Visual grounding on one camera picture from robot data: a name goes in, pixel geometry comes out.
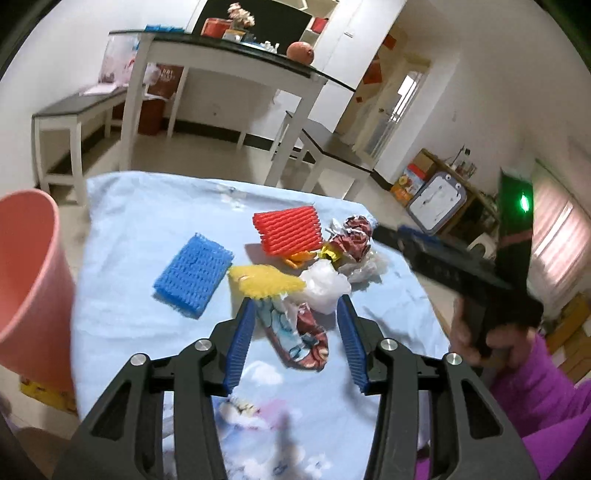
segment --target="green light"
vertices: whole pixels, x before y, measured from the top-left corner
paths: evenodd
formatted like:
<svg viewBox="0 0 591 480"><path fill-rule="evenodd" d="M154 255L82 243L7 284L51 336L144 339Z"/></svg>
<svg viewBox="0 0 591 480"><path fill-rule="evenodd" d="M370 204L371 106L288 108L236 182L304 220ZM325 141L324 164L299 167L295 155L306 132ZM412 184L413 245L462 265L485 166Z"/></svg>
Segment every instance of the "green light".
<svg viewBox="0 0 591 480"><path fill-rule="evenodd" d="M524 194L521 194L521 198L519 199L519 206L524 212L530 211L530 201Z"/></svg>

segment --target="pink bucket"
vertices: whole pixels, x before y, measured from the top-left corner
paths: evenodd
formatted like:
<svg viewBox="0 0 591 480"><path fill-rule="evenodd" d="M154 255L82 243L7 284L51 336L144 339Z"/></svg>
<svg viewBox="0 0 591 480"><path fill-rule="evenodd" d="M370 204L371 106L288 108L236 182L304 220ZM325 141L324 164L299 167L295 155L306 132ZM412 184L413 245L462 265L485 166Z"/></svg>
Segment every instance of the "pink bucket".
<svg viewBox="0 0 591 480"><path fill-rule="evenodd" d="M43 386L73 391L74 282L56 203L41 190L0 200L0 364Z"/></svg>

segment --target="orange ball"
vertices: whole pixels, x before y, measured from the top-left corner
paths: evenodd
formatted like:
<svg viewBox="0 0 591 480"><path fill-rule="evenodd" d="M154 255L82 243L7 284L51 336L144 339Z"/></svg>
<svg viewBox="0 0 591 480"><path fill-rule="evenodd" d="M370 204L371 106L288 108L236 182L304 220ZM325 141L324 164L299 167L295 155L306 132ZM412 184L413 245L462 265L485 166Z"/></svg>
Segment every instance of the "orange ball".
<svg viewBox="0 0 591 480"><path fill-rule="evenodd" d="M312 48L312 45L305 41L293 42L287 47L287 58L299 61L304 65L310 65L314 60L314 49Z"/></svg>

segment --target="baseboard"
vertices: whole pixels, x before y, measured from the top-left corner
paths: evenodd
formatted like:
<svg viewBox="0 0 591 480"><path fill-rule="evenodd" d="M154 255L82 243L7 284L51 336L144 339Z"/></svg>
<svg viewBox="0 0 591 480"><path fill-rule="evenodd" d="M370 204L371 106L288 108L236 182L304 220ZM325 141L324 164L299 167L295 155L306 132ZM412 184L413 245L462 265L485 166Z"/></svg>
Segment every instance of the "baseboard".
<svg viewBox="0 0 591 480"><path fill-rule="evenodd" d="M168 118L162 119L160 126L162 130L168 130ZM174 131L182 134L198 135L200 137L215 138L226 142L238 143L240 132L224 127L214 127L213 125L200 124L197 122L190 122L188 120L176 120L174 123ZM273 140L270 138L259 137L258 135L246 134L244 144L247 147L259 148L260 150L271 149ZM294 151L299 152L301 148L294 147ZM309 153L304 158L305 162L316 163Z"/></svg>
<svg viewBox="0 0 591 480"><path fill-rule="evenodd" d="M381 186L384 190L390 191L392 189L392 187L394 186L394 183L390 183L388 180L386 180L384 177L382 177L375 170L372 170L372 172L369 174L369 176L372 177L375 180L375 182L379 186Z"/></svg>

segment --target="flower arrangement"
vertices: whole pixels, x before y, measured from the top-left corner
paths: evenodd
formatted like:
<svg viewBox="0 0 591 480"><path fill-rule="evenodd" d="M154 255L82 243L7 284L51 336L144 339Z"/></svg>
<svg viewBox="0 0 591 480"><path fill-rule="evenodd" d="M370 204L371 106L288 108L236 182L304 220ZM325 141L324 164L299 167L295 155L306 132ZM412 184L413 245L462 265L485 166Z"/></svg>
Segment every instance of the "flower arrangement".
<svg viewBox="0 0 591 480"><path fill-rule="evenodd" d="M230 20L232 20L231 28L234 30L246 30L255 25L255 18L248 10L244 10L239 3L230 5L228 14Z"/></svg>

